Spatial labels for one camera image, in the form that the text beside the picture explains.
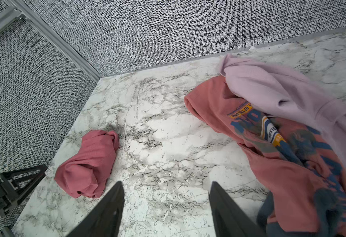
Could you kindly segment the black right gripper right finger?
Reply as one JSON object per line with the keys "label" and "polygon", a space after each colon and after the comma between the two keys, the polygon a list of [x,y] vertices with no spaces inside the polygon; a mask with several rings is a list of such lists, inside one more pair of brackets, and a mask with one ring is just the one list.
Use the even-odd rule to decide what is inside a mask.
{"label": "black right gripper right finger", "polygon": [[258,227],[228,195],[213,181],[209,192],[215,234],[217,237],[265,237]]}

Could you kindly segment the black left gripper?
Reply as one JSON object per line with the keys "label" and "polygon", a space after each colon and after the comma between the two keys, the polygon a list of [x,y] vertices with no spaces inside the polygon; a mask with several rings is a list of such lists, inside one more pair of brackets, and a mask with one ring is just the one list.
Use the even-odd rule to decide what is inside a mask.
{"label": "black left gripper", "polygon": [[46,176],[46,170],[46,165],[40,165],[1,173],[0,216],[21,204]]}

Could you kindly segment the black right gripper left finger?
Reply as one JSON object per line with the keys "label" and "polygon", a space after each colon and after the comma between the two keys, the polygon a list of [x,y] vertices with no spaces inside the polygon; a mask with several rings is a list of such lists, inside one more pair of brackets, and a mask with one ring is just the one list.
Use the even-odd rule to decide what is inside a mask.
{"label": "black right gripper left finger", "polygon": [[123,183],[118,181],[77,225],[68,237],[117,237],[125,203]]}

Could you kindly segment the dark pink plain cloth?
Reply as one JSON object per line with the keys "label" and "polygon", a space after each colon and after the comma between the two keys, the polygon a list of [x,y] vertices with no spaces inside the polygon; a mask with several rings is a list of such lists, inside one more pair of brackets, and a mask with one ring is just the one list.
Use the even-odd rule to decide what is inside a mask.
{"label": "dark pink plain cloth", "polygon": [[82,137],[78,153],[57,168],[54,180],[73,198],[99,198],[111,175],[119,145],[115,131],[89,131]]}

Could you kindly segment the light pink cloth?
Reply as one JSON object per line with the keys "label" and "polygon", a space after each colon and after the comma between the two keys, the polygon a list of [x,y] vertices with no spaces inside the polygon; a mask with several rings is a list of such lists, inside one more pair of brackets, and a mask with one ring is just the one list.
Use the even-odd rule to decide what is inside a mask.
{"label": "light pink cloth", "polygon": [[237,96],[258,110],[320,131],[346,168],[346,103],[287,67],[224,57],[220,74]]}

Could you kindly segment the salmon printed shirt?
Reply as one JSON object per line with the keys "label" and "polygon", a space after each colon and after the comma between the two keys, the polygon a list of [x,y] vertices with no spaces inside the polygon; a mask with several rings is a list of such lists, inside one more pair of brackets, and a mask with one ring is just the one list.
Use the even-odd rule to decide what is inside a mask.
{"label": "salmon printed shirt", "polygon": [[192,115],[241,147],[269,194],[257,222],[269,237],[346,237],[346,171],[321,133],[268,117],[234,95],[225,78],[188,93]]}

